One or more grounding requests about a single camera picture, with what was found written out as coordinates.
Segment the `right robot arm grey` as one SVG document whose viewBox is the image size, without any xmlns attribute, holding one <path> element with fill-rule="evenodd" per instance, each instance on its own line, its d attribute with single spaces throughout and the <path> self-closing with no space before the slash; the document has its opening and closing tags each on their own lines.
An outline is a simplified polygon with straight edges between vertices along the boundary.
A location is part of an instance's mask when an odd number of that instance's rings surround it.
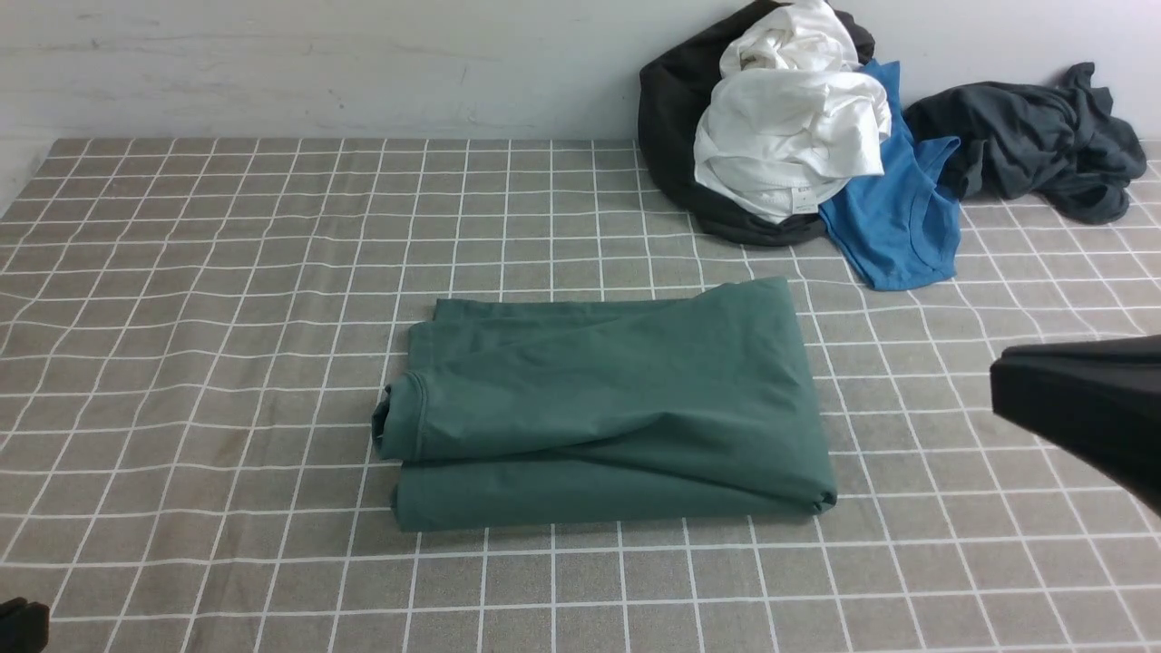
<svg viewBox="0 0 1161 653">
<path fill-rule="evenodd" d="M 1012 346 L 991 412 L 1090 464 L 1160 512 L 1160 338 Z"/>
</svg>

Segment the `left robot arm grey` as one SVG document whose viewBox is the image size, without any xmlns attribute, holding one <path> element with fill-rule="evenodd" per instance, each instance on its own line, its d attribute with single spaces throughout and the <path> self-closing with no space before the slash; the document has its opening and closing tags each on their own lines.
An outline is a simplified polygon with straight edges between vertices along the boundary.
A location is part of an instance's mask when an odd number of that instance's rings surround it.
<svg viewBox="0 0 1161 653">
<path fill-rule="evenodd" d="M 49 643 L 50 607 L 26 598 L 1 604 L 1 652 L 43 652 Z"/>
</svg>

